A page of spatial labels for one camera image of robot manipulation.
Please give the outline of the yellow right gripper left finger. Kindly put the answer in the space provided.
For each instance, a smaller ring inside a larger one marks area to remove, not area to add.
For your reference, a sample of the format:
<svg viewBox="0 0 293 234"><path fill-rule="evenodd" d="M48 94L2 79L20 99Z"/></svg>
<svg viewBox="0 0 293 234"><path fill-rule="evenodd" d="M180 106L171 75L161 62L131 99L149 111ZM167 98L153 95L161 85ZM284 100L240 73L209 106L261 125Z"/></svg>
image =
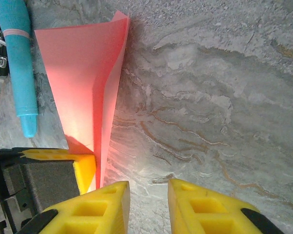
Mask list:
<svg viewBox="0 0 293 234"><path fill-rule="evenodd" d="M21 234L126 234L130 186L119 181L46 208Z"/></svg>

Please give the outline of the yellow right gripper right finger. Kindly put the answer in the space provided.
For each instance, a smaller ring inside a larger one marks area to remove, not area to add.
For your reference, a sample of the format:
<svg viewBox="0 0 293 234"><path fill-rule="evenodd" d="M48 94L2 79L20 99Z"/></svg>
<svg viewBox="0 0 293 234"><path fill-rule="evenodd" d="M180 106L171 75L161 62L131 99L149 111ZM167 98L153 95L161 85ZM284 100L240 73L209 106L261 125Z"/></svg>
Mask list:
<svg viewBox="0 0 293 234"><path fill-rule="evenodd" d="M181 180L168 182L173 234L280 234L253 205Z"/></svg>

